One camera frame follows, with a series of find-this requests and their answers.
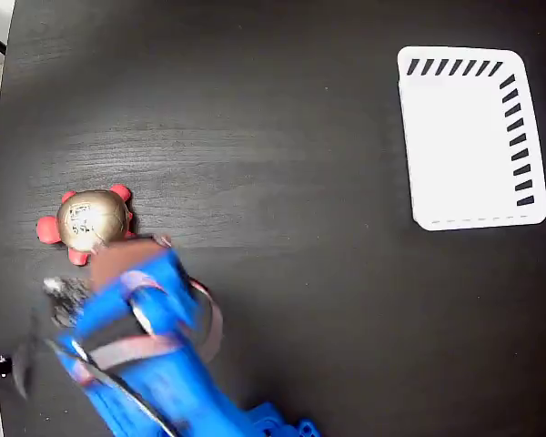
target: dark wooden surface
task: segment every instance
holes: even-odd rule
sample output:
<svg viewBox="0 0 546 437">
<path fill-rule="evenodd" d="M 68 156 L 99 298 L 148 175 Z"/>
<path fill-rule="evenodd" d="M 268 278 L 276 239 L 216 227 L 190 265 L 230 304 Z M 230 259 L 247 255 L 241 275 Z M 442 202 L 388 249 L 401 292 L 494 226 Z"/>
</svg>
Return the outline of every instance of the dark wooden surface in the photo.
<svg viewBox="0 0 546 437">
<path fill-rule="evenodd" d="M 546 221 L 428 233 L 410 217 L 396 56 L 506 48 L 546 172 L 546 2 L 19 1 L 0 102 L 0 352 L 68 189 L 123 182 L 226 316 L 211 370 L 328 436 L 546 435 Z M 46 354 L 6 437 L 107 435 Z"/>
</svg>

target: gold turtle shell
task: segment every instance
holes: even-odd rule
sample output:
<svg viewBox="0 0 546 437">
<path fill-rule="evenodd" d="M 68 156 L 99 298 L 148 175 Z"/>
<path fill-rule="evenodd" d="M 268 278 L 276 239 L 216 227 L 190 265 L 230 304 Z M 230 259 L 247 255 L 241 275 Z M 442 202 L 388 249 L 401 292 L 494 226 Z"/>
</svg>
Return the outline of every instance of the gold turtle shell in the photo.
<svg viewBox="0 0 546 437">
<path fill-rule="evenodd" d="M 58 231 L 69 248 L 89 252 L 97 244 L 122 239 L 129 211 L 119 195 L 91 189 L 70 197 L 56 213 Z"/>
</svg>

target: white plastic basket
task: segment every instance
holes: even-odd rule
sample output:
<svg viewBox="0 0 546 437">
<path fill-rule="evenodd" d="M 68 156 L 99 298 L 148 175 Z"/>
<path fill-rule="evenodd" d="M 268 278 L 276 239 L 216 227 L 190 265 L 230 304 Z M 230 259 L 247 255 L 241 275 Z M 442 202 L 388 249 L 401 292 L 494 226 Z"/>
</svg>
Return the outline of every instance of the white plastic basket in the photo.
<svg viewBox="0 0 546 437">
<path fill-rule="evenodd" d="M 530 87 L 505 50 L 399 52 L 414 219 L 426 230 L 540 223 L 546 188 Z"/>
</svg>

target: red turtle flipper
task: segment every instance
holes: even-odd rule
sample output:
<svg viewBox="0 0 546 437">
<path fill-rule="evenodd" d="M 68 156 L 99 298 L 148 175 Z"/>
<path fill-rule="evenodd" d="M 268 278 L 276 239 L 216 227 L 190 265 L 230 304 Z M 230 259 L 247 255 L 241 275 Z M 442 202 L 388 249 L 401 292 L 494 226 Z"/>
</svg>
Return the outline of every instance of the red turtle flipper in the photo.
<svg viewBox="0 0 546 437">
<path fill-rule="evenodd" d="M 87 258 L 89 258 L 88 253 L 69 248 L 69 261 L 76 266 L 85 266 L 87 264 Z"/>
<path fill-rule="evenodd" d="M 45 216 L 41 217 L 36 223 L 36 234 L 38 239 L 46 244 L 55 244 L 61 240 L 61 236 L 58 233 L 58 225 L 56 223 L 56 217 Z"/>
<path fill-rule="evenodd" d="M 63 203 L 67 202 L 69 200 L 69 198 L 73 197 L 75 194 L 76 194 L 76 191 L 67 191 L 63 195 Z"/>
<path fill-rule="evenodd" d="M 115 184 L 112 188 L 109 189 L 109 191 L 113 191 L 114 193 L 118 194 L 124 202 L 127 202 L 127 200 L 131 197 L 131 193 L 125 185 Z"/>
</svg>

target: black table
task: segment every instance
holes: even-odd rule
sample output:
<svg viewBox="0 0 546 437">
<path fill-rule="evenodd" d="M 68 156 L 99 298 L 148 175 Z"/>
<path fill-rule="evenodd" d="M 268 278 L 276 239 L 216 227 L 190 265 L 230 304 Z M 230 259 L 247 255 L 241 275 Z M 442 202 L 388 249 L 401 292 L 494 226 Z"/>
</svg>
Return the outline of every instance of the black table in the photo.
<svg viewBox="0 0 546 437">
<path fill-rule="evenodd" d="M 0 102 L 0 352 L 42 309 L 68 189 L 125 183 L 211 286 L 211 365 L 243 407 L 333 436 L 546 433 L 546 221 L 429 233 L 410 215 L 396 56 L 506 48 L 546 172 L 546 2 L 25 0 Z M 107 435 L 48 354 L 6 437 Z"/>
</svg>

